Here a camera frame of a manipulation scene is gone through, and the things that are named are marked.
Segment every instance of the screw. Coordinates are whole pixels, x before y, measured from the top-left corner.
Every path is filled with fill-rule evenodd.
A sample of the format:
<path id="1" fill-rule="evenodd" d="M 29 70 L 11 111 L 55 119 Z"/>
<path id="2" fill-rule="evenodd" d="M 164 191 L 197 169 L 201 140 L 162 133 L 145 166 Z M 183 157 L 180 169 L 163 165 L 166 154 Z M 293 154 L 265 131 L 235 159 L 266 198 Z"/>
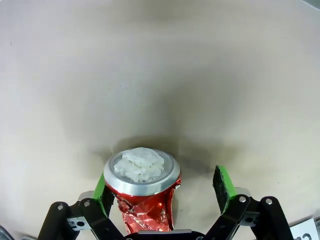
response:
<path id="1" fill-rule="evenodd" d="M 84 204 L 83 204 L 85 207 L 88 207 L 90 205 L 90 202 L 89 201 L 85 201 Z"/>
<path id="2" fill-rule="evenodd" d="M 239 197 L 240 203 L 244 203 L 247 199 L 244 196 Z"/>
<path id="3" fill-rule="evenodd" d="M 268 204 L 268 205 L 271 205 L 271 204 L 272 204 L 272 200 L 271 200 L 270 198 L 267 198 L 267 199 L 265 200 L 265 202 L 266 202 L 266 204 Z"/>

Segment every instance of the white label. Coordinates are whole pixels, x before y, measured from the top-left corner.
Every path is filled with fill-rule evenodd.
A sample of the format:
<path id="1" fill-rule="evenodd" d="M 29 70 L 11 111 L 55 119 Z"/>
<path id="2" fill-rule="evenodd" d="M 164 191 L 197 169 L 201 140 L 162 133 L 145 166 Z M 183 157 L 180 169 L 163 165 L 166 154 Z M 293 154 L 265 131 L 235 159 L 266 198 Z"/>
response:
<path id="1" fill-rule="evenodd" d="M 290 227 L 294 240 L 319 240 L 315 220 L 313 218 Z"/>

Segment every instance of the can rim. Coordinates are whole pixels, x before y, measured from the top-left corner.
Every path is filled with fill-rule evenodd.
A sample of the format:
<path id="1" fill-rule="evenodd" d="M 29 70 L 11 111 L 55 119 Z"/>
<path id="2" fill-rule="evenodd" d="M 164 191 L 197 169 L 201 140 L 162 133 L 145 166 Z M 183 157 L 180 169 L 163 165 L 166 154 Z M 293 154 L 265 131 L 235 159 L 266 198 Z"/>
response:
<path id="1" fill-rule="evenodd" d="M 106 162 L 103 170 L 105 182 L 118 193 L 132 196 L 151 196 L 168 189 L 177 181 L 180 175 L 180 166 L 170 154 L 158 149 L 153 150 L 163 157 L 165 161 L 169 161 L 172 164 L 168 173 L 162 178 L 150 182 L 133 182 L 117 176 L 113 169 L 114 163 L 122 157 L 124 152 L 129 151 L 125 150 L 113 155 Z"/>

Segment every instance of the crumpled paper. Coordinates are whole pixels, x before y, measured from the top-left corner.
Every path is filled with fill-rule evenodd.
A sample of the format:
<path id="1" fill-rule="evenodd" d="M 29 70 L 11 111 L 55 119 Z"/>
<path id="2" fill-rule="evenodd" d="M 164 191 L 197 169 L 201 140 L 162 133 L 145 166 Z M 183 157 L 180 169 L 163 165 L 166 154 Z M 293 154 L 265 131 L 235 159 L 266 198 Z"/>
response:
<path id="1" fill-rule="evenodd" d="M 134 182 L 151 182 L 164 170 L 164 159 L 153 149 L 138 147 L 122 154 L 114 172 Z"/>

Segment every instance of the crushed soda can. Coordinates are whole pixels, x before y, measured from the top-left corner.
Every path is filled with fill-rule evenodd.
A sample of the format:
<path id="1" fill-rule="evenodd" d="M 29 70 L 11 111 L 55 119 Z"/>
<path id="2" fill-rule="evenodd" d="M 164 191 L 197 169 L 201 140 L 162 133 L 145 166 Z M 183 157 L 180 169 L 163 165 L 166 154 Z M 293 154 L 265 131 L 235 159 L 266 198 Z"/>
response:
<path id="1" fill-rule="evenodd" d="M 156 150 L 163 160 L 161 175 L 151 181 L 135 182 L 115 172 L 115 164 L 123 152 L 112 156 L 105 164 L 106 185 L 117 198 L 125 228 L 129 234 L 153 230 L 168 232 L 174 229 L 172 200 L 181 184 L 180 166 L 168 153 Z"/>

